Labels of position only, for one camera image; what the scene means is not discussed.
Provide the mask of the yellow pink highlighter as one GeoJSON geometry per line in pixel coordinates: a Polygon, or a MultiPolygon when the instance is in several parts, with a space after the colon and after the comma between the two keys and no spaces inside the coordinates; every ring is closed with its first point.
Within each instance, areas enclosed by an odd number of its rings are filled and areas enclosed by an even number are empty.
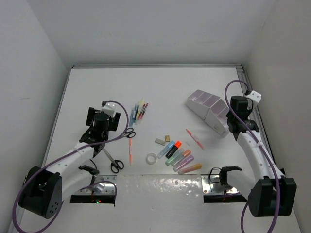
{"type": "Polygon", "coordinates": [[[195,165],[192,165],[190,167],[187,167],[187,168],[183,168],[181,170],[178,171],[178,174],[186,174],[186,173],[189,173],[189,172],[192,172],[192,171],[196,171],[196,170],[199,170],[202,168],[202,164],[195,164],[195,165]]]}

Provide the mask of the pink pen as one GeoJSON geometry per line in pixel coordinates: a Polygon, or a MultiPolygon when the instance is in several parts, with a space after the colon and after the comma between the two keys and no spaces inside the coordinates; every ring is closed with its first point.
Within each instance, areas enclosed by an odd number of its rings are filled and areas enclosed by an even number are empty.
{"type": "Polygon", "coordinates": [[[199,141],[199,139],[188,129],[186,129],[186,132],[190,135],[190,137],[195,141],[195,143],[204,150],[204,146],[202,143],[199,141]]]}

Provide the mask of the small black scissors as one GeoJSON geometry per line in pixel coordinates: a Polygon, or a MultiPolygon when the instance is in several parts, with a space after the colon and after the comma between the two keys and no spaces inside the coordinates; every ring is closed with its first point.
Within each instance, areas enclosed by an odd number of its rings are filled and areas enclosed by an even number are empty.
{"type": "Polygon", "coordinates": [[[135,135],[136,135],[136,132],[134,131],[134,128],[129,127],[126,129],[122,137],[133,138],[135,135]]]}

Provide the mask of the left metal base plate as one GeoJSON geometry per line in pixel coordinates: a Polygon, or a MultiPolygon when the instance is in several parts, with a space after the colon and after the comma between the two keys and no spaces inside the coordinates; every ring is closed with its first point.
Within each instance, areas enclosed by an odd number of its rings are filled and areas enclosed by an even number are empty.
{"type": "Polygon", "coordinates": [[[116,175],[97,175],[95,176],[91,183],[84,189],[79,189],[74,194],[75,195],[108,195],[115,194],[115,186],[117,184],[116,175]]]}

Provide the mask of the clear tape roll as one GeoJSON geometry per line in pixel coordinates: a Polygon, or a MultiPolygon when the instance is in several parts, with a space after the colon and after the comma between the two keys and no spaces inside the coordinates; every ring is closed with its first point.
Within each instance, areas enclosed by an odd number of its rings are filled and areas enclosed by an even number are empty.
{"type": "Polygon", "coordinates": [[[146,163],[149,165],[155,164],[157,161],[157,156],[154,153],[149,153],[146,156],[146,163]]]}

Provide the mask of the orange pastel highlighter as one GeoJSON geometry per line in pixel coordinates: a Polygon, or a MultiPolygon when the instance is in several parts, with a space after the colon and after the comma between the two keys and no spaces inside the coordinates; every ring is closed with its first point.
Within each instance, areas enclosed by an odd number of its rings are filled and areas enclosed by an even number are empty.
{"type": "Polygon", "coordinates": [[[180,161],[185,159],[187,156],[191,154],[190,150],[184,151],[182,154],[178,155],[176,159],[173,161],[172,166],[176,166],[180,161]]]}

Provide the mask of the purple highlighter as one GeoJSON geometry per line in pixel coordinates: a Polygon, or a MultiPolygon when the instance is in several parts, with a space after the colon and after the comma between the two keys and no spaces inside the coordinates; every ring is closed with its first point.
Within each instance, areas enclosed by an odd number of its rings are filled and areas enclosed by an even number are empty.
{"type": "Polygon", "coordinates": [[[177,172],[178,170],[182,169],[184,166],[189,164],[194,160],[194,157],[192,155],[188,156],[187,158],[183,159],[182,161],[178,162],[174,167],[174,172],[177,172]]]}

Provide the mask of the white pink compartment organizer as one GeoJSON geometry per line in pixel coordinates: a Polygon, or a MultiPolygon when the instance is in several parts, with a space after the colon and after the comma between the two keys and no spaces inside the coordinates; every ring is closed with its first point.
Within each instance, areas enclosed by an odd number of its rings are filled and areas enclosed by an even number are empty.
{"type": "Polygon", "coordinates": [[[197,89],[187,98],[186,106],[222,138],[229,134],[226,118],[229,108],[219,96],[197,89]]]}

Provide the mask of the green highlighter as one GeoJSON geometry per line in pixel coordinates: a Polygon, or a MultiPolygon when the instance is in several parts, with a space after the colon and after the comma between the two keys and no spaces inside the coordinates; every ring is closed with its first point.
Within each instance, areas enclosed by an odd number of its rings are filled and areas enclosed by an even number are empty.
{"type": "Polygon", "coordinates": [[[184,149],[179,149],[177,150],[169,159],[167,159],[167,161],[165,162],[165,164],[167,166],[171,165],[173,163],[173,161],[180,155],[183,154],[185,150],[184,149]]]}

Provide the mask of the black orange highlighter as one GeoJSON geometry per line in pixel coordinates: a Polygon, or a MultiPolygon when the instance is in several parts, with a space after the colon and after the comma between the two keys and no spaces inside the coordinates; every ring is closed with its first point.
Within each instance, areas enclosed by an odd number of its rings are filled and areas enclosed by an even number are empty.
{"type": "Polygon", "coordinates": [[[172,155],[181,147],[182,143],[180,141],[177,141],[170,150],[166,153],[166,158],[171,158],[172,155]]]}

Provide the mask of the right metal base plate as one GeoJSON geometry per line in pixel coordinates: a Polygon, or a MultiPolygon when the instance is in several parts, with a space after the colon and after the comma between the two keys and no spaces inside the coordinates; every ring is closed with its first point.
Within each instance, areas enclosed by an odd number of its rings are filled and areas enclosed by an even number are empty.
{"type": "Polygon", "coordinates": [[[228,185],[221,185],[219,183],[219,175],[201,175],[202,191],[204,195],[208,196],[225,196],[225,195],[240,195],[240,192],[228,185]]]}

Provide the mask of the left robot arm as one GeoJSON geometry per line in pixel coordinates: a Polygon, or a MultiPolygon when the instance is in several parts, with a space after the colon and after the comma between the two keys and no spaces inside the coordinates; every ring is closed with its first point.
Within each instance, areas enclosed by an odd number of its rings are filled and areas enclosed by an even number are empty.
{"type": "Polygon", "coordinates": [[[38,166],[31,168],[18,205],[49,219],[56,214],[64,199],[90,185],[99,171],[86,163],[102,151],[109,139],[109,132],[117,130],[120,116],[112,102],[100,110],[90,107],[86,120],[88,129],[69,151],[70,156],[44,170],[38,166]]]}

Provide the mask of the light blue pen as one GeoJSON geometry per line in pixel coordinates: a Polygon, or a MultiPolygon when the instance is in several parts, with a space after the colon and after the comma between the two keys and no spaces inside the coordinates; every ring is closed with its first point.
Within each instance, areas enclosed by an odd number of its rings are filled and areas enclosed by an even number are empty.
{"type": "Polygon", "coordinates": [[[132,110],[131,110],[131,115],[130,115],[130,120],[129,120],[129,127],[133,126],[133,123],[132,123],[133,111],[134,111],[134,108],[132,108],[132,110]]]}

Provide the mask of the metal base plate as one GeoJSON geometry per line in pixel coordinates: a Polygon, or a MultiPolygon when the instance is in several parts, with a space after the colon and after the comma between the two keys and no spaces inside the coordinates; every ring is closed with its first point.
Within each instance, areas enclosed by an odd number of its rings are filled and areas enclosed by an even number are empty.
{"type": "Polygon", "coordinates": [[[74,194],[75,195],[108,195],[115,194],[115,186],[117,184],[116,175],[97,175],[95,176],[91,183],[84,189],[79,189],[74,194]]]}
{"type": "Polygon", "coordinates": [[[240,195],[240,192],[228,185],[221,185],[219,183],[219,175],[201,175],[202,191],[204,195],[208,196],[225,196],[225,195],[240,195]]]}

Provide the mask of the yellow pen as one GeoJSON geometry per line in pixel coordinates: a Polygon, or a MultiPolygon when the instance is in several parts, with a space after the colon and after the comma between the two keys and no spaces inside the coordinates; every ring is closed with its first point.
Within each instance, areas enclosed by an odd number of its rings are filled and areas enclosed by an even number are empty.
{"type": "Polygon", "coordinates": [[[142,98],[141,101],[140,101],[140,104],[139,104],[139,110],[138,110],[138,116],[137,116],[137,119],[136,119],[136,124],[138,124],[138,122],[140,120],[140,117],[142,115],[142,111],[143,111],[144,105],[145,105],[144,98],[142,98]]]}

